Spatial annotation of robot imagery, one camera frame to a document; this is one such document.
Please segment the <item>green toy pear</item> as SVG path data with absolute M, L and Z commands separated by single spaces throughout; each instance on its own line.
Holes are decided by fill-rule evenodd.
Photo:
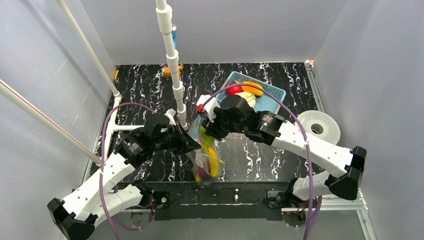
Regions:
M 200 130 L 200 134 L 201 134 L 202 139 L 203 139 L 203 144 L 206 147 L 211 147 L 213 145 L 214 141 L 215 141 L 215 138 L 207 135 L 206 129 L 203 126 L 200 126 L 199 130 Z

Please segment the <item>clear zip top bag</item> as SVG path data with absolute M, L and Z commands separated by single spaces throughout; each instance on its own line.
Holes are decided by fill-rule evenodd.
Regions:
M 215 150 L 216 154 L 217 154 L 217 158 L 218 161 L 220 163 L 220 171 L 219 171 L 219 176 L 218 177 L 212 177 L 210 174 L 210 169 L 209 169 L 209 161 L 207 159 L 208 155 L 206 155 L 204 153 L 204 144 L 203 144 L 203 138 L 201 136 L 200 133 L 200 126 L 202 126 L 202 123 L 204 121 L 206 121 L 207 118 L 203 117 L 201 115 L 197 116 L 196 119 L 193 121 L 191 127 L 188 130 L 188 134 L 190 135 L 190 137 L 192 137 L 196 142 L 198 142 L 201 145 L 201 148 L 198 150 L 194 150 L 191 151 L 187 154 L 187 156 L 189 157 L 189 159 L 191 160 L 192 164 L 193 164 L 193 175 L 195 178 L 195 182 L 200 185 L 200 186 L 206 186 L 206 185 L 210 185 L 214 182 L 217 182 L 221 176 L 221 174 L 224 171 L 224 162 L 220 157 L 220 153 L 221 153 L 221 142 L 218 140 L 214 140 L 214 143 L 212 144 L 212 148 Z M 201 167 L 203 169 L 205 169 L 208 174 L 212 177 L 212 179 L 210 180 L 203 180 L 203 181 L 196 181 L 196 176 L 197 176 L 197 167 Z

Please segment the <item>orange toy mango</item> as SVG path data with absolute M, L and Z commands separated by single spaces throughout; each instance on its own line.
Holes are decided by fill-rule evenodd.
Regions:
M 252 81 L 244 81 L 241 89 L 244 92 L 251 93 L 257 97 L 261 97 L 264 94 L 264 88 L 259 83 Z

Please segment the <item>yellow toy banana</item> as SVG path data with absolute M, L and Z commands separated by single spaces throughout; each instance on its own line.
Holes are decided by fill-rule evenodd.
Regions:
M 212 147 L 204 146 L 204 153 L 208 155 L 207 160 L 209 163 L 209 172 L 212 177 L 218 177 L 220 174 L 220 163 L 218 156 Z

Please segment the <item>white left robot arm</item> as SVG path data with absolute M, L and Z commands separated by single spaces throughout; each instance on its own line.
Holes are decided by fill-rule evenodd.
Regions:
M 81 186 L 63 199 L 53 198 L 47 209 L 52 221 L 68 240 L 86 240 L 96 227 L 117 213 L 135 206 L 153 209 L 160 201 L 143 180 L 112 190 L 157 151 L 182 155 L 201 148 L 169 116 L 156 113 L 142 127 L 132 130 L 115 147 L 107 161 Z

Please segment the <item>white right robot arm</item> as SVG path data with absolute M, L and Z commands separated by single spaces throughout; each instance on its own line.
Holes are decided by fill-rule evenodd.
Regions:
M 229 133 L 244 134 L 249 140 L 264 143 L 294 153 L 324 169 L 312 178 L 294 178 L 284 197 L 300 203 L 311 197 L 333 194 L 341 199 L 357 199 L 367 151 L 356 146 L 353 149 L 326 142 L 301 129 L 273 110 L 258 111 L 239 95 L 227 96 L 221 102 L 212 98 L 198 101 L 198 111 L 206 113 L 202 124 L 205 133 L 216 140 Z

